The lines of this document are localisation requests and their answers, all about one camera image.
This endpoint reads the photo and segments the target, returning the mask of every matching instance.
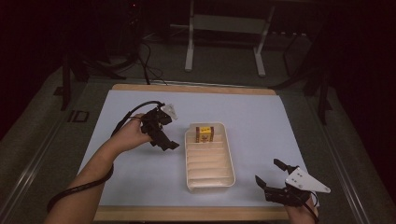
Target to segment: yellow box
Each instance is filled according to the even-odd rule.
[[[215,133],[215,129],[213,127],[196,127],[196,142],[197,143],[205,143],[205,142],[213,142],[213,135]]]

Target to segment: hand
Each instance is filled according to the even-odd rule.
[[[142,133],[140,130],[140,118],[143,115],[134,115],[130,121],[104,143],[104,146],[112,147],[121,154],[124,151],[152,141],[148,134]]]
[[[309,206],[309,208],[312,209],[312,211],[315,211],[314,202],[312,201],[311,197],[309,197],[308,201],[306,201],[306,204]],[[313,215],[304,206],[293,207],[285,205],[285,209],[288,212],[291,224],[315,223]]]

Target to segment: table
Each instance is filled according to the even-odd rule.
[[[271,95],[276,96],[274,91],[263,89],[241,88],[209,88],[209,87],[186,87],[186,86],[139,86],[139,85],[116,85],[116,91],[171,91],[171,92],[200,92],[233,95]],[[95,220],[134,220],[134,221],[208,221],[208,220],[268,220],[287,219],[288,216],[283,206],[114,206],[100,205]]]
[[[194,14],[194,0],[190,0],[190,23],[189,23],[189,45],[186,57],[186,72],[192,70],[192,60],[194,54],[193,32],[194,30],[212,30],[224,32],[238,32],[246,34],[258,34],[261,36],[259,44],[253,49],[254,58],[257,66],[258,75],[265,76],[264,65],[262,63],[262,47],[264,46],[265,37],[274,16],[275,6],[271,6],[266,20],[234,18],[222,16],[209,16]]]

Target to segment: ribbed tray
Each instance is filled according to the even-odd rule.
[[[214,127],[213,142],[196,143],[196,127]],[[235,183],[227,133],[222,123],[192,123],[185,133],[187,187],[191,193],[224,191]]]

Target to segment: forearm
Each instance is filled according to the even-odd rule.
[[[305,204],[315,212],[315,206],[311,198]],[[288,212],[290,224],[315,224],[314,215],[305,206],[285,206],[285,209]]]
[[[88,161],[68,189],[103,178],[111,169],[119,152],[111,144],[103,144]],[[91,223],[105,183],[62,198],[51,209],[46,223]]]

